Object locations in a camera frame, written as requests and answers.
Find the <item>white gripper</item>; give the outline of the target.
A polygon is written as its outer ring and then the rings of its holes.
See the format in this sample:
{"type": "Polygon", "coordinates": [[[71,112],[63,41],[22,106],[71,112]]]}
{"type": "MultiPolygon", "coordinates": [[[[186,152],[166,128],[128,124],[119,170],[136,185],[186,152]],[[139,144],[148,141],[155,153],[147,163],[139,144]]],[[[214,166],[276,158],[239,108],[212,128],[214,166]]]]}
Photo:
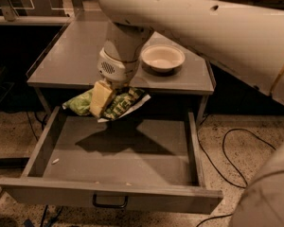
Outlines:
{"type": "Polygon", "coordinates": [[[138,61],[117,61],[109,57],[104,49],[101,49],[97,67],[101,76],[109,82],[98,80],[92,90],[89,111],[94,117],[100,118],[115,97],[115,90],[112,86],[114,88],[128,86],[137,72],[138,61]]]}

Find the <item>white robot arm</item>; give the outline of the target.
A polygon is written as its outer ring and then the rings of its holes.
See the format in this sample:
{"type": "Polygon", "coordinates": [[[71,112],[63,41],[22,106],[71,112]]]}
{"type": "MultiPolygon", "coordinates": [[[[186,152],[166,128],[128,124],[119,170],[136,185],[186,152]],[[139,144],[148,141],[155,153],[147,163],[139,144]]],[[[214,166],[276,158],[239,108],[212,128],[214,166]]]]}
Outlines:
{"type": "MultiPolygon", "coordinates": [[[[215,0],[98,0],[110,24],[98,66],[115,87],[158,32],[284,106],[284,11],[215,0]]],[[[242,193],[229,227],[284,227],[284,143],[242,193]]]]}

